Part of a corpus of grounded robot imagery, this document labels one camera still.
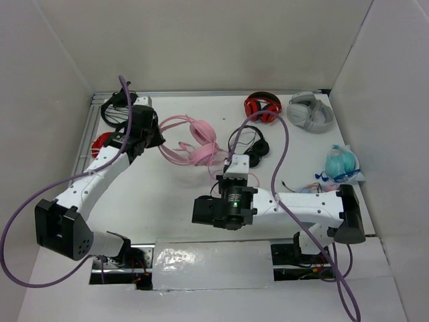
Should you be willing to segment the pink wired headphones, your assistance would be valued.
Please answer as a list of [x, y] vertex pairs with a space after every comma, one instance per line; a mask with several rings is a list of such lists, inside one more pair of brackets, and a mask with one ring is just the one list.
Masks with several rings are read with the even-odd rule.
[[216, 132], [206, 121], [195, 119], [188, 115], [174, 115], [160, 123], [160, 132], [163, 134], [169, 129], [184, 124], [189, 125], [190, 134], [198, 145], [193, 146], [187, 142], [180, 141], [177, 148], [169, 149], [162, 144], [158, 147], [158, 150], [172, 164], [205, 167], [211, 180], [214, 180], [215, 175], [219, 174], [220, 170], [212, 171], [211, 168], [223, 165], [227, 151], [218, 145]]

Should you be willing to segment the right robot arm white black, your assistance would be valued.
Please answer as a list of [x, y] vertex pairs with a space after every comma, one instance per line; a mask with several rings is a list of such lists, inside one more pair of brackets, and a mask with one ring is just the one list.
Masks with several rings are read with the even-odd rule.
[[309, 262], [330, 244], [365, 242], [359, 200], [354, 188], [341, 184], [323, 193], [278, 193], [248, 186], [243, 175], [218, 175], [219, 197], [203, 195], [194, 200], [192, 222], [236, 231], [247, 225], [293, 221], [292, 254]]

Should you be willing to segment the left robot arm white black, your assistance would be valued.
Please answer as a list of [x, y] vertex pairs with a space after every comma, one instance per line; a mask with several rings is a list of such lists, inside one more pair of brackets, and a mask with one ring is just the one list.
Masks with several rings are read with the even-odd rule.
[[87, 255], [101, 255], [118, 268], [132, 260], [129, 238], [111, 231], [91, 229], [87, 220], [111, 183], [144, 150], [165, 142], [158, 115], [152, 107], [135, 105], [131, 122], [120, 125], [104, 141], [85, 176], [73, 183], [53, 201], [42, 199], [35, 207], [38, 245], [78, 261]]

